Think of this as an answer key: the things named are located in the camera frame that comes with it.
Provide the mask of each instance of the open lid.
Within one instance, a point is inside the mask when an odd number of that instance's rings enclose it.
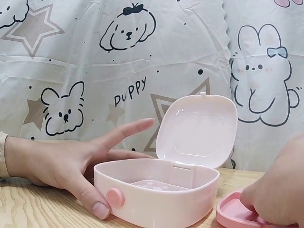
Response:
[[[236,191],[223,198],[217,205],[217,221],[226,228],[299,228],[297,224],[278,226],[264,221],[256,212],[248,210]]]
[[[219,95],[190,95],[166,112],[156,139],[159,159],[218,168],[233,149],[237,124],[234,103]]]

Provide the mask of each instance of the cartoon puppy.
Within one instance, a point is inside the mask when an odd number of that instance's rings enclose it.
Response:
[[[48,111],[45,119],[47,120],[46,133],[49,136],[73,132],[82,126],[84,88],[84,82],[80,81],[71,87],[68,95],[59,96],[53,88],[43,90],[41,102],[47,106],[44,112]]]
[[[0,29],[23,22],[29,13],[28,0],[2,0],[0,3]]]
[[[261,121],[268,126],[285,124],[290,109],[299,105],[299,95],[287,88],[292,66],[277,29],[271,24],[259,31],[243,26],[238,46],[242,56],[231,62],[231,88],[239,120]]]
[[[111,22],[99,45],[105,51],[123,51],[144,42],[156,28],[154,16],[143,5],[134,5],[123,9],[123,12]]]

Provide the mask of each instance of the table surface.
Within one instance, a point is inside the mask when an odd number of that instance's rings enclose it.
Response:
[[[219,169],[221,177],[215,206],[226,194],[255,182],[259,172]],[[194,228],[223,228],[215,220],[215,207]],[[125,227],[130,223],[110,216],[106,221],[93,217],[67,191],[37,187],[27,180],[11,178],[0,182],[0,227],[3,228],[86,228]]]

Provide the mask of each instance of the forearm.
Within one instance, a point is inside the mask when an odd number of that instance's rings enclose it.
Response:
[[[33,141],[8,136],[4,146],[7,171],[11,177],[28,177],[28,160]]]

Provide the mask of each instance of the pink round container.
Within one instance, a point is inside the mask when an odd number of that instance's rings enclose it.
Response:
[[[297,224],[278,226],[264,221],[257,213],[248,210],[239,200],[240,191],[223,198],[217,205],[217,221],[226,228],[299,228]]]
[[[94,167],[112,214],[145,228],[185,228],[213,208],[220,167],[236,137],[237,109],[219,95],[191,95],[166,112],[156,140],[159,159]]]

